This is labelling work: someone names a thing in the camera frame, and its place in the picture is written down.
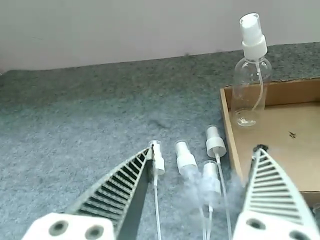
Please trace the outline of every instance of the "plastic tube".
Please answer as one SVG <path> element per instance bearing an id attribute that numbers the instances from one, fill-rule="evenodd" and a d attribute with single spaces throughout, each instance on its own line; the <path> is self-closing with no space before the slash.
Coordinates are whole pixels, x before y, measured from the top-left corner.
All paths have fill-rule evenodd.
<path id="1" fill-rule="evenodd" d="M 258 77 L 259 77 L 260 94 L 259 94 L 258 100 L 256 101 L 255 105 L 252 108 L 252 111 L 256 110 L 257 106 L 259 105 L 259 103 L 262 99 L 263 93 L 264 93 L 264 81 L 262 80 L 262 74 L 261 74 L 261 69 L 259 67 L 259 62 L 255 63 L 255 68 L 256 68 L 256 72 L 258 73 Z"/>
<path id="2" fill-rule="evenodd" d="M 206 233 L 206 240 L 210 240 L 213 212 L 214 212 L 214 210 L 213 210 L 212 206 L 209 206 L 209 226 L 208 226 L 208 230 Z"/>
<path id="3" fill-rule="evenodd" d="M 215 155 L 216 162 L 218 163 L 218 171 L 221 178 L 221 185 L 222 185 L 222 192 L 223 192 L 223 199 L 225 204 L 225 214 L 226 214 L 226 224 L 228 228 L 228 238 L 232 240 L 232 229 L 231 229 L 231 219 L 230 219 L 230 211 L 229 211 L 229 204 L 228 204 L 228 197 L 227 197 L 227 189 L 226 183 L 224 179 L 224 175 L 221 168 L 220 156 L 218 154 Z"/>
<path id="4" fill-rule="evenodd" d="M 159 202 L 158 202 L 158 174 L 154 175 L 153 189 L 154 189 L 156 230 L 158 234 L 158 240 L 161 240 L 161 227 L 160 227 Z"/>
<path id="5" fill-rule="evenodd" d="M 204 211 L 201 207 L 199 207 L 199 212 L 200 212 L 201 221 L 202 221 L 202 240 L 206 240 L 207 239 L 206 218 L 205 218 Z"/>

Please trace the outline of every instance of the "cardboard tray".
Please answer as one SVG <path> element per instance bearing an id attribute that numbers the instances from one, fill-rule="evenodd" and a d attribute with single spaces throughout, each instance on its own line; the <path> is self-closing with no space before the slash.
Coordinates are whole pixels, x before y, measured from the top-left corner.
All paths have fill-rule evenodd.
<path id="1" fill-rule="evenodd" d="M 253 148 L 264 144 L 309 206 L 320 202 L 320 78 L 272 82 L 265 111 L 252 128 L 232 120 L 232 87 L 220 89 L 220 96 L 230 163 L 239 177 L 248 178 Z"/>

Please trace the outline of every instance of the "bottle cap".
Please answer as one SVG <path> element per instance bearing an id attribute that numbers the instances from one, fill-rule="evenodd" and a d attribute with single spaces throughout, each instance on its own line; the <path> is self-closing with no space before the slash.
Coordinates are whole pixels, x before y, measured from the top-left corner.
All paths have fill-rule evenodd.
<path id="1" fill-rule="evenodd" d="M 242 32 L 242 48 L 246 59 L 258 60 L 268 52 L 266 37 L 263 35 L 260 25 L 260 17 L 257 13 L 249 13 L 240 21 Z"/>
<path id="2" fill-rule="evenodd" d="M 206 153 L 210 158 L 216 158 L 216 154 L 222 157 L 227 153 L 225 143 L 219 135 L 217 126 L 209 125 L 206 130 Z"/>
<path id="3" fill-rule="evenodd" d="M 152 147 L 153 150 L 154 170 L 158 175 L 165 174 L 165 160 L 161 153 L 161 142 L 158 140 L 152 140 L 149 142 L 149 146 Z"/>
<path id="4" fill-rule="evenodd" d="M 187 165 L 197 167 L 195 156 L 193 156 L 184 140 L 177 141 L 175 144 L 176 164 L 181 175 L 183 175 L 183 168 Z"/>

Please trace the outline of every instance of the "clear plastic bottle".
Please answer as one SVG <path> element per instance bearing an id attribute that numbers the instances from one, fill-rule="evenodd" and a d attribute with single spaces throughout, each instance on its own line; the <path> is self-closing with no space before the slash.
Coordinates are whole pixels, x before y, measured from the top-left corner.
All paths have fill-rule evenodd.
<path id="1" fill-rule="evenodd" d="M 240 19 L 240 27 L 244 58 L 234 69 L 231 112 L 239 126 L 251 127 L 257 123 L 261 111 L 265 109 L 272 67 L 265 58 L 268 48 L 259 15 L 245 15 Z"/>

